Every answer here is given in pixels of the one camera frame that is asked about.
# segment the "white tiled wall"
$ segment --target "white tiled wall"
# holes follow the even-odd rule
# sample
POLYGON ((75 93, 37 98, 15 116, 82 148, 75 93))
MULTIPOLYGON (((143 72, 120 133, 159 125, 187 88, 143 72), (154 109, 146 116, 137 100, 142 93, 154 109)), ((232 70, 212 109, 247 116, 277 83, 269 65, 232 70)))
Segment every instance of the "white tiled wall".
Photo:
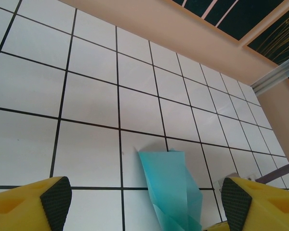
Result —
POLYGON ((66 231, 159 231, 137 152, 170 148, 204 228, 215 181, 288 163, 251 87, 57 0, 0 0, 0 191, 66 175, 66 231))

